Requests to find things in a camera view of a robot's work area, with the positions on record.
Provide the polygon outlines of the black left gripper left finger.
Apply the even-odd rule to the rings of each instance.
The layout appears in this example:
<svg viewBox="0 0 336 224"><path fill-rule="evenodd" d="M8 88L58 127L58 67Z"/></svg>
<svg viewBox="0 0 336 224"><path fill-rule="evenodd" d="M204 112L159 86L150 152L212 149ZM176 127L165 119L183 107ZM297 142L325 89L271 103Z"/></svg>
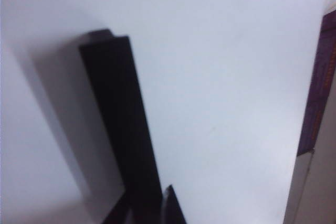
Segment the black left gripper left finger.
<svg viewBox="0 0 336 224"><path fill-rule="evenodd" d="M110 211L103 224L122 224L125 222L129 211L129 203L127 201L119 201Z"/></svg>

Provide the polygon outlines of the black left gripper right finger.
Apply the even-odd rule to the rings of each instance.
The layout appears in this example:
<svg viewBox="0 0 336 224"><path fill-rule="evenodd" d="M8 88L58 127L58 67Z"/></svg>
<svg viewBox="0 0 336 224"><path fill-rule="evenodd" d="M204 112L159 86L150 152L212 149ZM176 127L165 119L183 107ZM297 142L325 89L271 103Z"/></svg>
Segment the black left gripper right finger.
<svg viewBox="0 0 336 224"><path fill-rule="evenodd" d="M187 224L173 185L169 185L163 195L163 223Z"/></svg>

